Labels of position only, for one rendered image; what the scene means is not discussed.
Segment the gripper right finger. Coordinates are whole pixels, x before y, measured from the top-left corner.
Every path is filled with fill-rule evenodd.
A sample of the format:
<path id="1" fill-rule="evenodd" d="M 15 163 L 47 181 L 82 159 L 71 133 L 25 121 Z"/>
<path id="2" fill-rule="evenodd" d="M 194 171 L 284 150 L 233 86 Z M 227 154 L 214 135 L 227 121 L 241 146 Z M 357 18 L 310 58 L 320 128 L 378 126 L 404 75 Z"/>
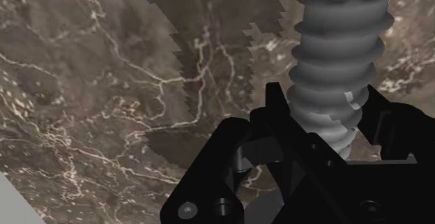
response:
<path id="1" fill-rule="evenodd" d="M 391 102 L 369 85 L 358 129 L 371 145 L 380 146 L 382 160 L 435 163 L 435 118 L 406 104 Z"/>

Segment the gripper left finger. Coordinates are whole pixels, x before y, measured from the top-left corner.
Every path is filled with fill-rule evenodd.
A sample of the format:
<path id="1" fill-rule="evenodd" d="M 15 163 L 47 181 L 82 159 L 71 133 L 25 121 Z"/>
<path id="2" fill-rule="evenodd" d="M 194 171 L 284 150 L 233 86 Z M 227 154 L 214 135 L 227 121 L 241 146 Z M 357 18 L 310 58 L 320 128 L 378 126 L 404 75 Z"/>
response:
<path id="1" fill-rule="evenodd" d="M 291 117 L 277 82 L 249 119 L 223 119 L 160 210 L 161 224 L 348 224 L 321 176 L 345 162 Z M 239 186 L 266 165 L 279 191 L 244 207 Z"/>

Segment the grey ribbed vase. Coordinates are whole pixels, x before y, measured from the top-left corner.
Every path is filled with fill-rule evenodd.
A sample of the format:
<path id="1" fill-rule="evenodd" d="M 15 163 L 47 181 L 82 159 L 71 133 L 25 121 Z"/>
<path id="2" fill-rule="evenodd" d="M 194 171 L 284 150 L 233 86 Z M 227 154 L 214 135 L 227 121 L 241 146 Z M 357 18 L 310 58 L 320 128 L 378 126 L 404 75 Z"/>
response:
<path id="1" fill-rule="evenodd" d="M 294 27 L 300 43 L 291 53 L 287 91 L 291 116 L 319 135 L 343 159 L 367 102 L 374 62 L 383 54 L 380 35 L 394 23 L 390 0 L 298 0 L 303 19 Z"/>

